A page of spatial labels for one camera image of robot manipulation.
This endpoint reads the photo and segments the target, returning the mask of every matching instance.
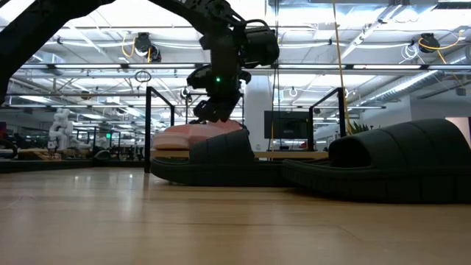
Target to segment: monitor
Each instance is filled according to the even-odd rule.
[[[307,139],[309,112],[265,111],[265,139]]]

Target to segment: black slide sandal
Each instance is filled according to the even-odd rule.
[[[281,161],[257,161],[254,157],[247,130],[237,130],[194,144],[189,160],[154,158],[151,172],[189,186],[293,186],[281,176]]]
[[[283,161],[293,183],[343,199],[471,202],[471,149],[445,119],[411,121],[330,145],[330,165]]]

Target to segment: metal railing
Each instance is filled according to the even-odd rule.
[[[152,142],[152,135],[150,132],[151,115],[152,115],[152,94],[161,98],[170,108],[170,126],[175,125],[175,106],[170,103],[161,93],[155,90],[152,86],[146,89],[146,131],[145,131],[145,147],[144,147],[144,172],[150,173],[150,146]]]
[[[332,90],[329,94],[321,98],[318,102],[314,103],[314,105],[309,107],[309,120],[308,120],[308,151],[309,152],[314,151],[314,109],[335,94],[337,94],[337,97],[339,99],[340,137],[347,136],[347,131],[345,129],[344,89],[336,88]]]

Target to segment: yellow cable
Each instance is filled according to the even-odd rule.
[[[347,97],[346,97],[346,91],[345,91],[345,86],[344,86],[344,72],[343,72],[343,68],[341,67],[339,29],[338,29],[339,25],[337,24],[336,0],[332,0],[332,5],[333,5],[333,20],[335,21],[334,26],[336,28],[337,56],[339,57],[340,85],[341,85],[341,88],[344,90],[344,112],[345,112],[345,118],[347,118],[348,134],[352,135],[352,125],[350,124],[350,114],[348,113]]]
[[[459,34],[458,34],[458,39],[456,40],[456,42],[453,43],[453,44],[451,44],[451,45],[448,45],[448,46],[446,46],[446,47],[439,47],[439,48],[436,48],[436,47],[426,46],[425,44],[422,44],[422,42],[421,42],[421,40],[423,40],[424,38],[420,38],[420,39],[419,39],[419,45],[422,46],[422,47],[425,47],[425,48],[427,48],[427,49],[432,49],[432,50],[435,50],[435,51],[440,51],[440,50],[443,50],[443,49],[451,48],[451,47],[455,46],[456,44],[458,44],[460,37],[461,37],[461,32],[459,32]]]
[[[437,51],[437,52],[439,53],[439,56],[440,56],[440,58],[442,59],[442,62],[443,62],[444,64],[447,64],[447,61],[443,58],[442,53],[441,53],[440,51]]]
[[[124,56],[126,57],[132,57],[134,55],[134,48],[135,48],[135,38],[132,39],[132,52],[131,52],[131,55],[127,54],[126,51],[124,50],[124,42],[126,40],[126,35],[127,33],[124,33],[124,38],[123,38],[123,42],[121,44],[121,50],[123,51],[123,54]]]
[[[440,56],[440,59],[442,59],[442,62],[443,62],[444,64],[447,64],[447,61],[446,61],[445,58],[443,57],[443,54],[442,54],[440,51],[437,51],[437,52],[439,53],[439,56]],[[463,85],[463,83],[461,83],[461,81],[458,79],[458,77],[457,77],[455,74],[452,74],[452,75],[455,77],[456,81],[458,81],[459,85],[460,85],[462,88],[465,88],[464,85]]]

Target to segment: pink slide sandal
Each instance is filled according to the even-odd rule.
[[[241,125],[237,121],[231,120],[173,126],[154,136],[154,148],[160,150],[188,150],[192,144],[240,129]]]

